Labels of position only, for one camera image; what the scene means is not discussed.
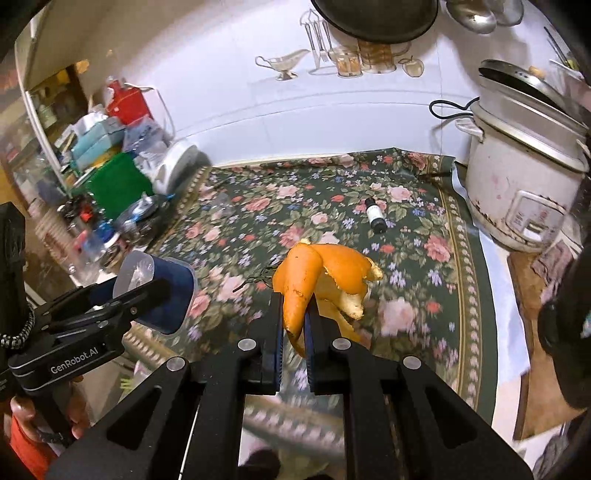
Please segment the person's left hand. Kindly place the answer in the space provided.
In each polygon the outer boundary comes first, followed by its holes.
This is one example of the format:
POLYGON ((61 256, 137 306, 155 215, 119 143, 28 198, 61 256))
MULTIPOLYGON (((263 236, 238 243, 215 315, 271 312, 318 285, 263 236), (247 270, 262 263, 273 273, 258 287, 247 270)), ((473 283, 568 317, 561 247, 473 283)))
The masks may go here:
POLYGON ((62 443, 68 446, 72 439, 80 439, 90 427, 87 403, 79 384, 79 375, 62 383, 49 393, 13 396, 8 405, 14 431, 18 428, 27 441, 33 443, 62 443))

